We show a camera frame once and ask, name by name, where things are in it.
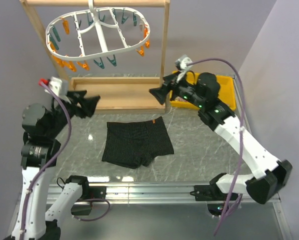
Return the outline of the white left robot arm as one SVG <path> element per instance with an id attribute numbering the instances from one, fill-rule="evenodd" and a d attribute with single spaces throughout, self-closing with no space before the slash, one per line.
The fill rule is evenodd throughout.
<path id="1" fill-rule="evenodd" d="M 21 149 L 22 193 L 19 212 L 9 240 L 58 240 L 66 217 L 71 215 L 77 200 L 90 197 L 87 177 L 70 176 L 56 201 L 47 208 L 50 182 L 55 173 L 57 157 L 65 148 L 56 137 L 71 118 L 94 115 L 100 96 L 85 97 L 85 90 L 69 91 L 69 101 L 47 109 L 33 103 L 22 113 L 23 147 Z"/>

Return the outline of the orange clothes peg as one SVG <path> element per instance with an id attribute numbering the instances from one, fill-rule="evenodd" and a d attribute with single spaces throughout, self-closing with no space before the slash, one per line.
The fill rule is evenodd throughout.
<path id="1" fill-rule="evenodd" d="M 77 63 L 81 68 L 83 68 L 84 70 L 86 70 L 86 71 L 89 71 L 89 70 L 90 70 L 90 67 L 89 67 L 89 65 L 88 65 L 88 63 L 87 63 L 86 60 L 84 60 L 84 61 L 77 61 L 76 63 Z"/>

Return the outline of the white oval clip hanger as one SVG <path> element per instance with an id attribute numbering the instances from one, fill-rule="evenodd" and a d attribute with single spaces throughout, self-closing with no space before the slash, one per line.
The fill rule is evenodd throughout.
<path id="1" fill-rule="evenodd" d="M 143 37 L 136 44 L 130 45 L 126 42 L 126 38 L 123 35 L 122 29 L 120 27 L 120 25 L 123 25 L 128 19 L 128 17 L 125 16 L 125 13 L 131 14 L 133 18 L 133 25 L 135 27 L 138 25 L 138 23 L 140 23 L 142 26 Z M 56 24 L 62 23 L 65 33 L 69 35 L 70 26 L 68 19 L 73 19 L 74 31 L 77 33 L 78 48 L 80 50 L 80 55 L 78 56 L 62 55 L 58 53 L 58 50 L 60 49 L 58 43 L 61 41 L 61 38 L 56 30 Z M 108 48 L 104 35 L 104 28 L 117 31 L 118 38 L 122 43 L 122 47 L 112 50 Z M 96 33 L 96 38 L 98 39 L 100 46 L 100 52 L 87 54 L 85 51 L 83 35 L 90 31 L 95 31 Z M 81 62 L 102 57 L 112 58 L 113 55 L 116 56 L 117 54 L 122 54 L 133 50 L 136 50 L 139 54 L 141 54 L 141 50 L 144 47 L 149 47 L 150 34 L 151 27 L 140 11 L 127 6 L 95 7 L 94 4 L 89 1 L 88 9 L 72 11 L 52 20 L 47 25 L 45 30 L 45 44 L 50 54 L 56 60 Z"/>

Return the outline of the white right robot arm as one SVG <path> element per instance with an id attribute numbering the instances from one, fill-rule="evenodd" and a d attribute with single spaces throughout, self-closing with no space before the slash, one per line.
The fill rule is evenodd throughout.
<path id="1" fill-rule="evenodd" d="M 280 160 L 266 150 L 246 130 L 239 117 L 219 98 L 221 86 L 217 76 L 204 72 L 198 75 L 195 84 L 187 81 L 185 73 L 177 72 L 163 78 L 160 87 L 149 89 L 149 93 L 163 105 L 167 95 L 187 101 L 198 108 L 200 120 L 214 133 L 222 137 L 245 162 L 250 174 L 220 173 L 209 185 L 208 196 L 221 200 L 229 194 L 249 195 L 255 202 L 265 204 L 288 182 L 292 164 Z"/>

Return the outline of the black striped underwear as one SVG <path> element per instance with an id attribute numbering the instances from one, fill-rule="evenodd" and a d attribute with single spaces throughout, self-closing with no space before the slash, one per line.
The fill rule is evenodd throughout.
<path id="1" fill-rule="evenodd" d="M 147 167 L 174 148 L 163 118 L 139 122 L 108 122 L 102 161 L 124 168 Z"/>

